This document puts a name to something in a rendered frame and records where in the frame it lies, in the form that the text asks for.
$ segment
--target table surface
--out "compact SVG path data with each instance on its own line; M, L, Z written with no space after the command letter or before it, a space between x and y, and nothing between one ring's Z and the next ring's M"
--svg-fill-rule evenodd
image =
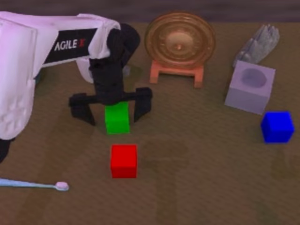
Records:
M299 127L300 23L276 23L277 48L261 65L276 69L268 110L290 110ZM134 24L143 36L147 24ZM265 145L260 115L224 106L234 56L258 23L214 23L217 48L204 85L162 75L149 84L151 60L141 45L131 60L127 90L150 86L153 110L131 134L106 135L73 119L68 98L92 93L74 63L43 70L33 115L0 165L0 177L66 181L68 192L1 187L1 225L298 225L300 135ZM112 180L112 144L137 144L138 178Z

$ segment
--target green cube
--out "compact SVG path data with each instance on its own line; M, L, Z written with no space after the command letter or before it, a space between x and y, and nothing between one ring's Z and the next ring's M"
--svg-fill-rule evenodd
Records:
M109 135L129 134L128 102L105 106L105 125Z

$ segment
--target gray block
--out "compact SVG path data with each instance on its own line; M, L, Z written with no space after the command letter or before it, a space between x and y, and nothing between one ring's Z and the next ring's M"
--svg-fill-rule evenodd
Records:
M267 106L275 69L238 60L225 105L262 115Z

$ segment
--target round wooden plate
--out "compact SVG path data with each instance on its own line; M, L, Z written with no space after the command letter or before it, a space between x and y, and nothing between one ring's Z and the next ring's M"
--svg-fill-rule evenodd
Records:
M204 19L183 12L159 16L145 35L148 54L173 68L203 65L212 56L215 43L214 30Z

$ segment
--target wooden stand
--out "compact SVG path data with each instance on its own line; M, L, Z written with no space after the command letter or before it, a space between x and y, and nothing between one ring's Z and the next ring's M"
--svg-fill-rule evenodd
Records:
M150 83L158 83L159 74L165 73L181 76L193 76L195 78L194 88L201 88L203 84L203 71L203 66L198 66L193 69L167 68L162 66L156 60L153 60L150 69Z

